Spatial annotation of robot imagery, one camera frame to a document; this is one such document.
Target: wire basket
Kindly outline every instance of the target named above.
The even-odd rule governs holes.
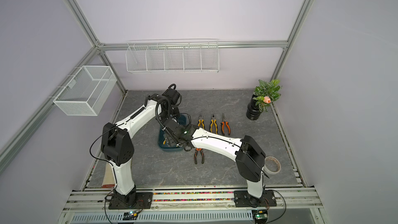
[[[218,72],[218,43],[134,43],[127,49],[126,64],[130,73]]]
[[[109,66],[82,66],[53,102],[72,116],[97,116],[116,77]]]

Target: gray marble surface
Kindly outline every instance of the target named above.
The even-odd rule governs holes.
[[[217,123],[221,123],[225,114],[231,127],[231,137],[251,136],[260,145],[267,156],[276,157],[282,166],[276,175],[265,178],[266,184],[296,185],[297,181],[283,144],[279,128],[271,112],[263,112],[256,121],[246,117],[247,104],[252,90],[181,90],[180,112],[191,115],[192,123],[202,113],[205,129],[210,129],[212,113]],[[143,103],[146,95],[161,91],[129,91],[118,115],[121,120]],[[133,137],[134,156],[132,158],[132,176],[137,186],[174,186],[174,185],[245,185],[246,180],[239,175],[236,163],[215,152],[204,150],[205,163],[200,159],[193,162],[194,149],[190,152],[164,152],[157,146],[159,124],[150,120]],[[97,164],[89,187],[100,187],[105,173],[105,162]]]

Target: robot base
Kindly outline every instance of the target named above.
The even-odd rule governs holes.
[[[152,196],[152,192],[136,192],[136,204],[133,206],[127,206],[127,204],[122,202],[119,198],[112,196],[112,199],[109,203],[109,209],[147,209],[150,208],[152,204]]]
[[[266,207],[268,200],[269,207],[276,207],[276,200],[272,190],[263,191],[260,199],[254,198],[249,193],[244,191],[234,191],[235,207]]]

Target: white mesh basket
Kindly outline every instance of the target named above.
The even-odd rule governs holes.
[[[130,45],[126,52],[130,73],[218,72],[218,44]]]
[[[82,66],[53,102],[67,115],[97,116],[115,83],[109,66]]]

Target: white robotic arm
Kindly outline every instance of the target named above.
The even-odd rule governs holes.
[[[249,136],[244,139],[229,138],[191,124],[179,125],[168,109],[176,104],[180,96],[176,97],[176,93],[169,87],[161,96],[155,94],[148,97],[141,108],[121,121],[104,126],[101,150],[112,164],[116,197],[129,206],[135,202],[136,187],[131,176],[134,146],[131,140],[141,127],[156,117],[168,139],[175,140],[178,146],[211,150],[236,162],[240,174],[248,183],[249,195],[261,198],[265,154],[258,144]]]

